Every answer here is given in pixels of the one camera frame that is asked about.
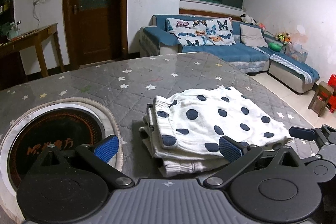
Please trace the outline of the white navy polka dot garment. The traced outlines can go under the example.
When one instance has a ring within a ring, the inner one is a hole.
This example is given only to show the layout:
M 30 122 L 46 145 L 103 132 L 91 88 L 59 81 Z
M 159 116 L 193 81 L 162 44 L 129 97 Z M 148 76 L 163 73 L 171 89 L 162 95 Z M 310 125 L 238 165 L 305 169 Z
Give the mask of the white navy polka dot garment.
M 219 151 L 222 136 L 267 150 L 292 140 L 282 122 L 232 86 L 188 89 L 169 98 L 155 96 L 143 122 L 140 137 L 164 177 L 228 164 Z

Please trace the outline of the butterfly print pillow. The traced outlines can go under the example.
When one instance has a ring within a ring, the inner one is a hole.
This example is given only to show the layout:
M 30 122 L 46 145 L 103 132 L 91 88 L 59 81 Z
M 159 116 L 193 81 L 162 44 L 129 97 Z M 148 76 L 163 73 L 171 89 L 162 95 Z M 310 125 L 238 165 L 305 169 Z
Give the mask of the butterfly print pillow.
M 235 44 L 232 19 L 182 20 L 167 18 L 166 30 L 182 46 L 231 46 Z

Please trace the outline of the small wooden stool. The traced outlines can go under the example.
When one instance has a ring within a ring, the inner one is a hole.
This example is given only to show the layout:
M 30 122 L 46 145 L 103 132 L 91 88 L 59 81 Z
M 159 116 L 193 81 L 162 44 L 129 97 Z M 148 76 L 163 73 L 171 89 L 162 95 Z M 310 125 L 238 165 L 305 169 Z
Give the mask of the small wooden stool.
M 335 86 L 329 85 L 321 81 L 315 91 L 313 98 L 308 106 L 309 110 L 313 110 L 318 117 L 321 117 L 331 96 L 335 95 Z

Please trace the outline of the blue sectional sofa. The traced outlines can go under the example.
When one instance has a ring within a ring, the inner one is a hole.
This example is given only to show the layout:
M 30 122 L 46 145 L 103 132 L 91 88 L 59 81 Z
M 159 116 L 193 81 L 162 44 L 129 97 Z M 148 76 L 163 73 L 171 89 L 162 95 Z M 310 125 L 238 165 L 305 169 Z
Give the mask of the blue sectional sofa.
M 298 94 L 310 91 L 319 80 L 319 73 L 298 57 L 288 56 L 285 51 L 275 52 L 267 47 L 249 47 L 242 43 L 240 25 L 242 21 L 232 19 L 235 44 L 231 46 L 182 46 L 177 38 L 166 30 L 167 18 L 182 20 L 215 19 L 193 15 L 154 15 L 152 24 L 140 29 L 139 43 L 142 56 L 168 55 L 172 53 L 205 52 L 219 57 L 244 73 L 268 72 L 284 85 Z M 264 40 L 268 44 L 272 34 L 261 29 Z

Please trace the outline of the brown wooden door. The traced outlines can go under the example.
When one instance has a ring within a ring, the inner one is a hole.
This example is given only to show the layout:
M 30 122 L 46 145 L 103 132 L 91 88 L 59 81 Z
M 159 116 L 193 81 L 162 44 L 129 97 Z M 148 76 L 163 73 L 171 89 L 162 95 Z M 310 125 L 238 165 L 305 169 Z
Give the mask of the brown wooden door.
M 128 54 L 126 0 L 63 0 L 63 16 L 72 69 Z

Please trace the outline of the glass pitcher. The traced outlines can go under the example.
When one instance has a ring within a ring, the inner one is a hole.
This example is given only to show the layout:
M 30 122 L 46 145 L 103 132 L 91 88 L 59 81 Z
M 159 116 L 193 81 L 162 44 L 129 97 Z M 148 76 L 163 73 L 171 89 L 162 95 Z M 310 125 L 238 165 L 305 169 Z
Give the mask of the glass pitcher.
M 19 36 L 19 25 L 21 24 L 21 21 L 13 22 L 8 25 L 7 31 L 6 31 L 6 37 L 8 40 L 13 40 Z

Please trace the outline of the pile of colourful toys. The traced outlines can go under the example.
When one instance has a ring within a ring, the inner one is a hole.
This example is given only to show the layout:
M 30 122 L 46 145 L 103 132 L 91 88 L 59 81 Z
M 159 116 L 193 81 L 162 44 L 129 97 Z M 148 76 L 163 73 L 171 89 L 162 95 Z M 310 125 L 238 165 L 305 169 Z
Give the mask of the pile of colourful toys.
M 283 32 L 270 38 L 268 42 L 268 47 L 275 52 L 281 52 L 282 49 L 290 43 L 290 34 L 287 32 Z

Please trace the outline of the plush toy on sofa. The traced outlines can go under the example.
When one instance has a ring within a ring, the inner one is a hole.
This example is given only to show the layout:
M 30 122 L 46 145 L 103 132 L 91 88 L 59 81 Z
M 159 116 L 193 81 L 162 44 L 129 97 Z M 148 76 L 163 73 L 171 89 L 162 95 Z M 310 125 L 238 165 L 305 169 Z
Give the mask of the plush toy on sofa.
M 251 16 L 247 14 L 241 14 L 240 19 L 245 24 L 256 25 L 256 20 L 254 20 Z

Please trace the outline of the built-in round induction cooktop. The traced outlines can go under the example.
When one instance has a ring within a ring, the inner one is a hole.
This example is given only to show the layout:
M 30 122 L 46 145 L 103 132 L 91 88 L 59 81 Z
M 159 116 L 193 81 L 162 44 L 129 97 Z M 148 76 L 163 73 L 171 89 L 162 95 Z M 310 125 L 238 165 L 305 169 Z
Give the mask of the built-in round induction cooktop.
M 21 180 L 48 145 L 69 151 L 110 135 L 121 136 L 115 117 L 88 98 L 65 98 L 30 109 L 10 123 L 1 141 L 1 193 L 16 195 Z

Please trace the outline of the beige cushion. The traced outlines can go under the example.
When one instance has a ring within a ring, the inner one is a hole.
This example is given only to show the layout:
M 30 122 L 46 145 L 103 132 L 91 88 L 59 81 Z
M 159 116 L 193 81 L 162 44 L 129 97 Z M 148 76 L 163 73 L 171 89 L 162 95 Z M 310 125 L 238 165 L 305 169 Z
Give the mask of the beige cushion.
M 240 25 L 241 41 L 249 47 L 267 47 L 260 28 L 254 28 L 250 25 Z

